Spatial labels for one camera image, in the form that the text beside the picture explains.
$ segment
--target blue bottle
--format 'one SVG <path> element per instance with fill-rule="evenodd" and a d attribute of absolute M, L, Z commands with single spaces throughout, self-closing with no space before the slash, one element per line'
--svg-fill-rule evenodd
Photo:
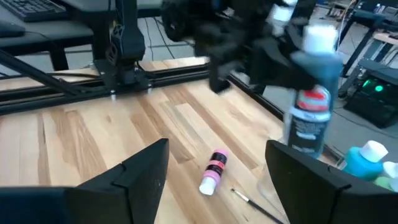
<path fill-rule="evenodd" d="M 343 60 L 334 47 L 337 36 L 333 26 L 306 26 L 302 50 L 290 56 L 293 64 L 314 77 L 317 84 L 313 90 L 295 93 L 284 116 L 284 144 L 315 159 L 323 150 L 343 69 Z"/>
<path fill-rule="evenodd" d="M 374 181 L 383 171 L 381 159 L 387 149 L 376 141 L 368 141 L 363 147 L 352 147 L 345 156 L 343 171 L 367 181 Z"/>

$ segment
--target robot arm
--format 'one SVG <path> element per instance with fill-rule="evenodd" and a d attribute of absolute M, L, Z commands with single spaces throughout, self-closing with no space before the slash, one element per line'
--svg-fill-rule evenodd
<path fill-rule="evenodd" d="M 229 87 L 231 70 L 245 71 L 252 85 L 309 90 L 316 80 L 290 54 L 300 49 L 315 4 L 300 0 L 280 36 L 266 20 L 274 5 L 291 7 L 283 0 L 164 0 L 162 20 L 168 38 L 193 39 L 195 55 L 210 58 L 210 88 L 216 93 Z M 233 13 L 225 13 L 228 8 Z"/>

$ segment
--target keyboard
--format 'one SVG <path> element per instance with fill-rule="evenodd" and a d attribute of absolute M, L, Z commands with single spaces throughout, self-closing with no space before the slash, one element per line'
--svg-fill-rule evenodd
<path fill-rule="evenodd" d="M 68 17 L 65 7 L 50 0 L 0 0 L 0 6 L 24 22 L 53 21 Z"/>

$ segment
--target paintbrush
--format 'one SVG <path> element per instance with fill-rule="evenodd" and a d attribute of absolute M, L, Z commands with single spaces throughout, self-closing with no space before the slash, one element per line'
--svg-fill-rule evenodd
<path fill-rule="evenodd" d="M 253 208 L 259 210 L 261 213 L 263 213 L 265 216 L 270 218 L 272 221 L 278 223 L 278 224 L 284 224 L 282 223 L 279 219 L 277 219 L 275 216 L 271 215 L 271 213 L 267 212 L 265 209 L 261 208 L 260 205 L 256 204 L 252 200 L 250 200 L 248 197 L 244 196 L 241 192 L 238 192 L 235 189 L 231 189 L 232 192 L 236 193 L 241 199 L 243 199 L 246 203 L 248 203 L 250 206 Z"/>

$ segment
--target green light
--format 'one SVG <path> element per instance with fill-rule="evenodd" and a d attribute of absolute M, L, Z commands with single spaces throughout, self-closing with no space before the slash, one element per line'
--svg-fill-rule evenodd
<path fill-rule="evenodd" d="M 382 90 L 383 90 L 383 86 L 376 86 L 376 87 L 374 88 L 374 90 L 376 90 L 376 91 L 382 91 Z"/>
<path fill-rule="evenodd" d="M 362 87 L 365 87 L 367 84 L 369 84 L 371 81 L 370 80 L 366 80 L 366 82 L 365 83 L 363 83 L 363 86 Z"/>

